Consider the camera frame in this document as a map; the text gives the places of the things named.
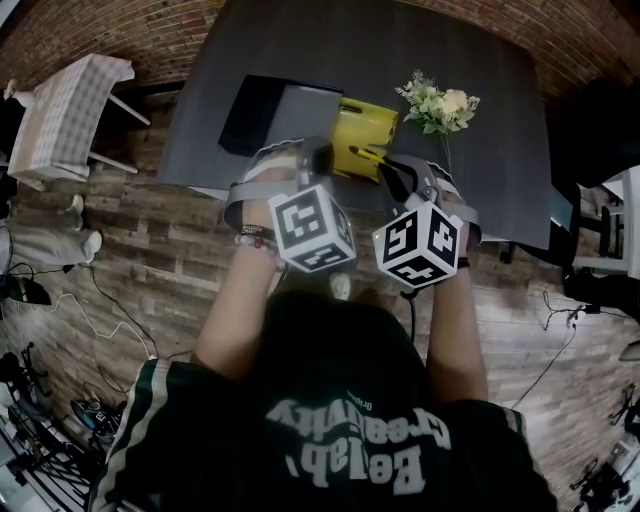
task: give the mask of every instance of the black cable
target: black cable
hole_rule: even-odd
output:
[[[547,309],[550,311],[550,314],[547,317],[547,323],[543,327],[545,331],[549,330],[549,322],[551,322],[551,317],[553,317],[553,315],[556,315],[558,313],[575,313],[576,311],[580,311],[582,309],[582,306],[575,309],[553,309],[549,304],[549,294],[546,290],[542,292],[542,300],[544,300],[544,305],[547,306]]]
[[[413,290],[412,292],[400,292],[400,297],[409,302],[411,307],[411,343],[415,343],[416,337],[416,303],[415,299],[420,293],[420,290]]]
[[[11,274],[11,271],[12,271],[14,268],[18,268],[18,267],[20,267],[20,266],[29,267],[29,270],[31,271],[31,274]],[[21,276],[21,275],[25,275],[25,276],[31,275],[31,280],[32,280],[32,281],[33,281],[33,278],[34,278],[34,277],[35,277],[35,275],[36,275],[36,273],[33,271],[33,267],[32,267],[31,265],[29,265],[28,263],[18,263],[17,265],[14,265],[14,266],[13,266],[13,267],[11,267],[9,270],[7,270],[7,272],[5,273],[5,275],[8,275],[8,274],[11,274],[11,275],[18,275],[18,276]]]
[[[600,311],[600,313],[598,313],[600,315],[611,315],[611,316],[618,316],[620,318],[633,318],[632,316],[629,315],[621,315],[620,313],[610,313],[609,311]]]
[[[182,352],[176,352],[175,354],[171,354],[167,359],[172,359],[174,357],[186,356],[187,354],[193,353],[193,350],[184,350]]]
[[[9,275],[11,275],[13,277],[15,277],[15,276],[29,276],[30,275],[31,276],[31,280],[33,281],[33,278],[35,276],[39,276],[40,274],[55,274],[56,272],[64,272],[64,271],[65,271],[64,268],[58,268],[56,270],[41,270],[39,272],[32,272],[30,274],[9,274]]]
[[[156,357],[160,358],[160,352],[158,351],[158,345],[156,344],[156,341],[151,337],[151,335],[144,329],[144,327],[142,327],[140,325],[140,323],[133,318],[129,313],[127,313],[127,310],[124,309],[120,303],[114,299],[113,297],[111,297],[111,295],[109,295],[108,293],[104,292],[100,286],[98,286],[98,281],[96,281],[96,273],[95,273],[95,269],[92,266],[89,265],[80,265],[82,268],[88,268],[91,271],[91,278],[93,279],[93,284],[96,286],[96,289],[102,294],[104,295],[107,299],[109,299],[111,302],[113,302],[116,306],[118,306],[118,308],[120,309],[120,311],[122,311],[129,320],[131,320],[134,324],[136,324],[138,326],[138,329],[140,329],[142,331],[142,333],[151,341],[151,343],[153,344],[153,348],[156,351]]]
[[[93,386],[94,388],[96,388],[98,391],[100,391],[100,393],[102,393],[102,388],[100,386],[98,386],[97,384],[94,384],[93,382],[89,382],[89,381],[83,381],[82,382],[82,387],[84,389],[84,391],[91,396],[91,391],[89,391],[89,389],[87,389],[87,386]]]
[[[98,373],[100,374],[100,377],[102,377],[102,380],[104,381],[104,383],[107,386],[109,386],[116,393],[122,393],[125,397],[129,396],[129,391],[131,390],[131,388],[129,388],[127,391],[125,391],[124,388],[120,385],[120,383],[115,379],[112,379],[112,380],[116,384],[117,387],[113,386],[112,384],[109,383],[109,381],[105,377],[105,374],[102,373],[102,368],[100,368],[100,365],[96,365],[96,368],[98,370]]]
[[[542,379],[542,377],[544,377],[545,374],[549,371],[549,368],[551,368],[551,365],[556,362],[556,359],[558,359],[558,357],[560,357],[560,354],[562,354],[564,352],[564,349],[567,348],[569,346],[569,344],[573,341],[573,338],[576,337],[576,332],[578,332],[578,329],[574,327],[573,328],[573,336],[571,336],[571,339],[564,345],[564,347],[562,347],[560,349],[560,351],[556,354],[556,356],[551,360],[551,362],[547,365],[547,367],[544,369],[544,371],[540,374],[540,377],[538,377],[536,379],[536,381],[531,385],[531,387],[529,389],[527,389],[527,391],[524,393],[524,395],[522,395],[520,397],[520,400],[518,400],[516,402],[516,404],[513,407],[511,407],[511,409],[515,409],[516,407],[518,407],[518,405],[520,405],[520,402],[522,402],[525,399],[525,397],[529,394],[529,392],[533,388],[536,387],[536,384],[538,384],[538,382],[540,382],[540,379]]]

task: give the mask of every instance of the small table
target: small table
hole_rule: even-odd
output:
[[[396,92],[420,68],[440,88],[481,98],[450,137],[452,172],[483,232],[546,249],[551,171],[544,109],[526,50],[469,23],[391,0],[228,0],[174,113],[161,183],[227,191],[245,168],[218,141],[247,75],[336,87],[407,113]],[[400,122],[390,151],[447,167],[437,136]],[[333,178],[347,208],[383,211],[380,187]]]
[[[628,274],[640,279],[640,166],[622,173],[622,209],[612,209],[612,215],[624,216],[622,259],[578,257],[574,267],[588,267]]]
[[[89,158],[138,172],[134,167],[91,151],[107,100],[150,124],[111,94],[117,82],[134,76],[131,61],[90,54],[36,87],[34,103],[27,108],[16,137],[9,175],[44,190],[47,179],[87,181]]]

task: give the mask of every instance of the cable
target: cable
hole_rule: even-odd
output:
[[[546,290],[542,292],[542,300],[544,300],[544,305],[547,306],[547,309],[549,309],[550,311],[550,314],[547,317],[547,323],[543,327],[545,331],[549,330],[549,322],[551,322],[551,317],[553,317],[553,315],[556,315],[558,313],[569,313],[569,312],[575,313],[576,311],[580,311],[582,309],[582,306],[575,309],[553,309],[549,304],[549,294],[547,293]]]
[[[109,377],[113,380],[114,384],[117,386],[113,386],[112,384],[109,383],[109,381],[107,380],[105,374],[102,372],[102,368],[100,368],[99,364],[96,364],[96,368],[98,370],[98,373],[100,374],[100,377],[102,377],[102,380],[104,381],[104,383],[109,386],[113,391],[117,392],[117,393],[122,393],[125,397],[129,396],[129,391],[131,390],[131,388],[129,388],[127,391],[124,390],[124,388],[120,385],[120,383],[113,379],[112,377]]]
[[[80,311],[82,312],[82,316],[84,316],[84,319],[87,321],[87,323],[89,324],[89,326],[93,329],[93,332],[96,334],[96,336],[99,336],[100,338],[105,338],[110,340],[111,338],[113,338],[115,336],[115,334],[120,330],[120,327],[127,326],[131,332],[133,334],[135,334],[138,339],[140,340],[140,343],[142,343],[142,346],[144,347],[144,351],[147,354],[147,358],[148,359],[152,359],[151,357],[151,353],[149,352],[149,349],[147,348],[147,345],[145,344],[144,340],[142,339],[142,337],[136,332],[136,330],[131,327],[128,323],[126,322],[120,322],[117,327],[113,330],[113,332],[109,335],[106,334],[101,334],[98,332],[98,330],[95,328],[95,326],[93,325],[93,322],[91,322],[91,320],[89,320],[89,317],[87,316],[87,314],[85,313],[84,309],[82,309],[82,306],[80,305],[80,303],[78,302],[78,299],[76,299],[75,295],[73,295],[73,293],[64,293],[62,295],[60,295],[60,298],[58,299],[58,302],[56,303],[56,307],[53,308],[51,311],[47,311],[48,315],[52,315],[53,313],[55,313],[58,310],[58,306],[60,306],[60,302],[62,301],[62,299],[64,299],[65,297],[71,297],[73,299],[73,301],[76,303],[76,305],[80,308]]]
[[[600,313],[598,313],[600,315],[611,315],[611,316],[618,316],[620,318],[633,318],[632,316],[629,315],[621,315],[620,313],[610,313],[609,311],[600,311]]]
[[[413,299],[415,299],[420,293],[420,290],[413,290],[411,292],[400,292],[400,297],[409,302],[409,306],[411,307],[411,343],[415,343],[416,336],[416,303]]]
[[[114,299],[113,297],[111,297],[111,295],[109,295],[108,293],[104,292],[104,291],[102,290],[102,288],[100,288],[100,286],[98,286],[98,282],[96,281],[96,273],[95,273],[95,269],[94,269],[93,267],[91,267],[91,266],[88,266],[88,265],[80,265],[80,266],[81,266],[82,268],[87,268],[87,269],[89,269],[89,270],[91,271],[91,278],[93,279],[93,284],[95,285],[96,289],[97,289],[97,290],[98,290],[102,295],[104,295],[107,299],[109,299],[111,302],[113,302],[116,306],[118,306],[118,308],[120,309],[120,311],[122,311],[122,312],[127,316],[127,318],[128,318],[129,320],[131,320],[134,324],[136,324],[136,326],[138,326],[138,329],[140,329],[140,330],[142,331],[142,333],[143,333],[147,338],[149,338],[149,340],[151,341],[151,343],[152,343],[152,345],[153,345],[153,348],[154,348],[154,349],[155,349],[155,351],[156,351],[156,357],[157,357],[157,358],[160,358],[160,352],[158,351],[158,345],[156,344],[156,341],[151,337],[151,335],[150,335],[150,334],[149,334],[149,333],[144,329],[144,327],[142,327],[142,326],[140,325],[140,323],[139,323],[135,318],[133,318],[129,313],[127,313],[127,310],[126,310],[126,309],[124,309],[116,299]]]
[[[545,376],[545,374],[549,371],[549,368],[551,368],[551,365],[553,365],[553,363],[555,363],[555,362],[556,362],[556,359],[558,359],[558,357],[560,357],[560,354],[562,354],[562,353],[564,352],[564,349],[565,349],[565,348],[567,348],[567,347],[569,346],[569,344],[573,341],[573,339],[576,337],[576,333],[577,333],[577,332],[578,332],[578,329],[574,327],[574,328],[573,328],[573,336],[571,336],[571,339],[570,339],[570,340],[569,340],[569,341],[564,345],[564,347],[562,347],[562,348],[560,349],[560,351],[556,354],[556,356],[551,360],[551,362],[547,365],[547,367],[544,369],[544,371],[540,374],[540,377],[538,377],[538,378],[536,379],[536,381],[531,385],[531,387],[530,387],[529,389],[527,389],[527,391],[525,391],[524,395],[522,395],[522,396],[520,397],[520,400],[518,400],[518,401],[516,402],[516,404],[515,404],[513,407],[511,407],[511,409],[514,409],[514,410],[515,410],[515,408],[516,408],[516,407],[518,407],[518,405],[520,405],[520,402],[522,402],[522,401],[525,399],[525,397],[529,394],[529,392],[530,392],[533,388],[535,388],[535,387],[536,387],[536,384],[538,384],[538,382],[540,382],[540,380],[542,379],[542,377],[544,377],[544,376]]]
[[[31,276],[31,280],[33,281],[33,278],[35,276],[39,276],[40,274],[54,274],[56,272],[64,272],[64,271],[65,271],[65,269],[59,268],[59,269],[56,269],[56,270],[41,270],[39,272],[33,272],[33,273],[30,273],[30,274],[9,274],[9,275],[11,275],[13,277],[15,277],[15,276],[29,276],[30,275]]]
[[[185,350],[183,352],[176,352],[175,354],[171,354],[167,359],[172,359],[174,357],[186,356],[187,354],[193,353],[193,350]]]
[[[33,267],[31,265],[29,265],[28,263],[18,263],[17,265],[14,265],[13,267],[11,267],[9,270],[7,270],[7,272],[4,275],[8,275],[11,274],[11,271],[14,268],[18,268],[20,266],[25,266],[25,267],[29,267],[29,270],[31,270],[31,280],[33,280],[33,278],[35,277],[36,273],[33,271]]]

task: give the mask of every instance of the white table leg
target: white table leg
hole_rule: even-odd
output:
[[[116,98],[113,94],[109,94],[109,99],[113,101],[116,105],[118,105],[120,108],[129,112],[129,114],[131,114],[133,117],[140,119],[140,121],[142,121],[147,126],[151,124],[151,121],[149,121],[146,117],[144,117],[142,114],[133,110],[129,105],[127,105],[124,101]]]
[[[613,217],[615,215],[624,215],[624,206],[611,206],[609,207],[609,214]]]
[[[580,256],[573,260],[573,266],[612,270],[624,273],[629,272],[629,260],[618,260],[615,258],[587,258]]]
[[[122,162],[118,162],[117,160],[113,160],[106,156],[99,155],[98,153],[94,153],[93,151],[89,152],[89,158],[93,158],[94,160],[104,162],[105,164],[113,165],[118,169],[123,169],[133,174],[138,174],[138,169],[136,169],[135,167],[131,167],[130,165],[123,164]]]

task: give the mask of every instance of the leg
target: leg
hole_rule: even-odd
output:
[[[45,215],[40,213],[17,215],[16,217],[7,219],[6,224],[12,233],[14,229],[19,229],[20,227],[77,231],[78,226],[82,226],[82,214],[74,207],[71,207],[58,215]]]
[[[99,155],[98,153],[94,153],[93,151],[89,152],[89,158],[93,158],[94,160],[98,160],[99,162],[104,162],[105,164],[113,165],[118,169],[122,169],[132,174],[138,174],[138,169],[136,169],[135,167],[131,167],[130,165],[123,164],[121,162],[118,162],[117,160]]]
[[[99,245],[91,243],[93,233],[69,229],[25,226],[9,228],[17,262],[40,265],[75,265],[93,260]]]
[[[113,94],[109,94],[109,99],[113,101],[116,105],[118,105],[120,108],[129,112],[129,114],[131,114],[136,119],[140,119],[140,121],[142,121],[147,126],[151,124],[151,121],[149,121],[146,117],[144,117],[142,114],[139,114],[138,112],[133,110],[129,105],[127,105],[124,101],[116,98]]]
[[[502,263],[506,263],[510,265],[513,263],[513,256],[516,252],[516,244],[514,242],[509,242],[509,246],[506,251],[500,253],[500,261]]]

